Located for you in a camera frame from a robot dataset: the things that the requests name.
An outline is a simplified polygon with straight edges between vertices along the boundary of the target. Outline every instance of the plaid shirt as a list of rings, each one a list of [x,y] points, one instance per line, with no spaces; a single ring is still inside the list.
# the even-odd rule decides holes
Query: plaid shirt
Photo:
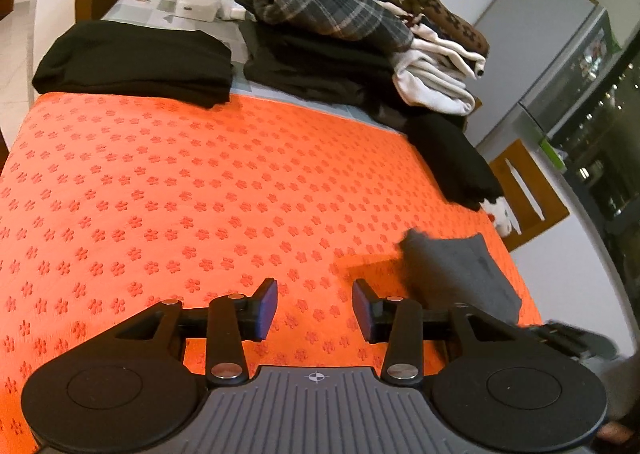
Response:
[[[404,52],[414,35],[402,21],[372,0],[236,0],[267,24],[293,26],[384,53]]]

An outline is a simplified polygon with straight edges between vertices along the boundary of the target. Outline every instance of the silver refrigerator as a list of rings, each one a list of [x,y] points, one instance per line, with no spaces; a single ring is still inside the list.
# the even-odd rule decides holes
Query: silver refrigerator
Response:
[[[607,11],[591,0],[494,0],[476,27],[491,45],[484,76],[468,84],[482,107],[466,137],[488,160],[515,139],[539,143],[606,67]]]

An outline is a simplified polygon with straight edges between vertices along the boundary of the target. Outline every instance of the dining table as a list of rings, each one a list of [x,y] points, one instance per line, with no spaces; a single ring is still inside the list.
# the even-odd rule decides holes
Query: dining table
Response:
[[[103,17],[103,20],[135,24],[150,28],[175,29],[184,31],[200,30],[215,37],[231,49],[231,61],[234,67],[234,77],[231,92],[283,101],[306,108],[319,110],[327,114],[353,119],[379,129],[396,132],[394,129],[373,120],[362,109],[344,104],[321,103],[308,101],[287,94],[265,85],[248,81],[244,76],[244,64],[250,58],[242,34],[238,29],[239,21],[224,21],[216,18],[213,22],[205,22],[183,18],[175,15],[177,0],[119,0]]]

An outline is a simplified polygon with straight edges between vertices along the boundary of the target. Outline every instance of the orange mat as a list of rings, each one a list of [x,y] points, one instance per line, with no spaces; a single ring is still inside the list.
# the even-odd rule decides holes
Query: orange mat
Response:
[[[395,243],[482,233],[540,315],[487,215],[448,204],[401,135],[291,104],[234,96],[203,110],[177,101],[47,94],[0,177],[0,452],[34,449],[20,390],[38,366],[164,298],[279,283],[269,337],[250,368],[380,368],[351,310],[364,277],[403,294]],[[194,341],[186,364],[204,367]],[[428,370],[441,362],[432,350]]]

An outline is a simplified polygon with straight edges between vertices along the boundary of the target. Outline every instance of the gray cloth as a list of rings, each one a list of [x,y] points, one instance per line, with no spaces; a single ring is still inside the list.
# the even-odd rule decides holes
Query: gray cloth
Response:
[[[410,296],[427,309],[456,302],[517,324],[522,300],[489,254],[484,238],[430,239],[409,230],[400,243]]]
[[[404,52],[414,34],[372,0],[236,0],[266,24],[289,23],[385,53]]]

